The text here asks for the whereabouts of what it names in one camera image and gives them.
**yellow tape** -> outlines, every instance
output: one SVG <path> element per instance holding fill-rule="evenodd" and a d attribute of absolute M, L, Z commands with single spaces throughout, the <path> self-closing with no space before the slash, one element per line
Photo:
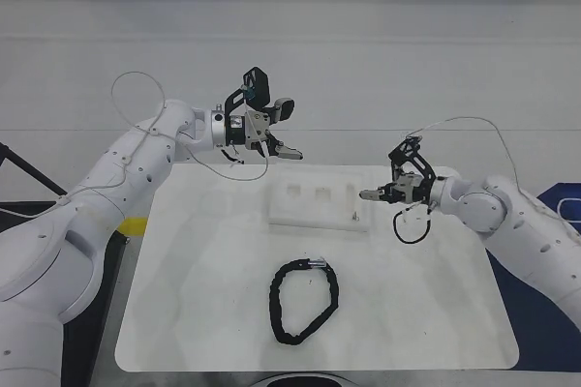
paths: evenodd
<path fill-rule="evenodd" d="M 117 230 L 125 236 L 142 236 L 146 230 L 148 218 L 127 218 Z"/>

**white tabletop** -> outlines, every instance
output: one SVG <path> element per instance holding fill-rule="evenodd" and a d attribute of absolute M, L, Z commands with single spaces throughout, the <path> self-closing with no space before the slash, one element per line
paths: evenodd
<path fill-rule="evenodd" d="M 261 165 L 226 174 L 256 176 Z M 369 232 L 269 224 L 276 177 L 241 183 L 178 164 L 157 191 L 142 243 L 116 362 L 128 372 L 507 369 L 518 360 L 486 252 L 454 218 L 435 213 L 420 244 L 393 235 L 402 205 L 369 203 Z M 359 173 L 367 189 L 390 179 L 384 166 L 310 166 Z M 401 232 L 421 234 L 419 212 Z M 298 346 L 278 343 L 269 286 L 285 263 L 322 255 L 340 285 L 340 307 Z M 297 334 L 326 308 L 319 270 L 293 272 L 281 287 L 284 326 Z"/>

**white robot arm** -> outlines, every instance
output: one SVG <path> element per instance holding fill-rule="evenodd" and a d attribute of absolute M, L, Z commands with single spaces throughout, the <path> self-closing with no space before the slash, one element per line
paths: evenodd
<path fill-rule="evenodd" d="M 230 115 L 244 98 L 256 111 L 247 119 Z M 60 385 L 62 325 L 94 299 L 110 235 L 140 198 L 160 187 L 172 164 L 236 145 L 302 158 L 269 131 L 270 124 L 289 118 L 292 100 L 268 103 L 268 82 L 258 68 L 244 75 L 226 111 L 167 101 L 154 126 L 155 119 L 137 125 L 150 130 L 131 128 L 118 138 L 44 215 L 0 234 L 0 387 Z M 205 127 L 201 138 L 198 120 Z"/>
<path fill-rule="evenodd" d="M 389 154 L 391 183 L 362 191 L 360 197 L 420 202 L 429 213 L 438 209 L 457 217 L 506 270 L 553 301 L 581 331 L 581 237 L 576 230 L 505 177 L 471 182 L 436 176 L 418 154 L 420 139 L 408 136 Z M 405 172 L 406 163 L 416 171 Z M 425 236 L 403 242 L 417 243 Z"/>

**white wall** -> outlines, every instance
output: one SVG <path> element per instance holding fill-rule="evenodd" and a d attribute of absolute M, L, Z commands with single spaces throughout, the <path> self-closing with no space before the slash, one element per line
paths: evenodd
<path fill-rule="evenodd" d="M 530 191 L 581 181 L 581 2 L 0 1 L 0 139 L 70 187 L 125 129 L 117 75 L 213 107 L 255 65 L 295 98 L 277 129 L 306 163 L 386 164 L 405 131 L 470 114 L 505 131 Z M 154 89 L 121 87 L 135 120 L 152 112 Z M 486 125 L 445 128 L 433 164 L 511 175 Z M 0 172 L 0 199 L 50 197 Z"/>

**metal clasp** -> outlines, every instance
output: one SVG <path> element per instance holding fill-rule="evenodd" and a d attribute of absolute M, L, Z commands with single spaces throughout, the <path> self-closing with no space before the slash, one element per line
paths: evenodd
<path fill-rule="evenodd" d="M 310 266 L 311 269 L 327 267 L 327 261 L 322 256 L 320 258 L 318 258 L 318 259 L 312 259 L 311 258 L 308 261 L 308 265 Z"/>

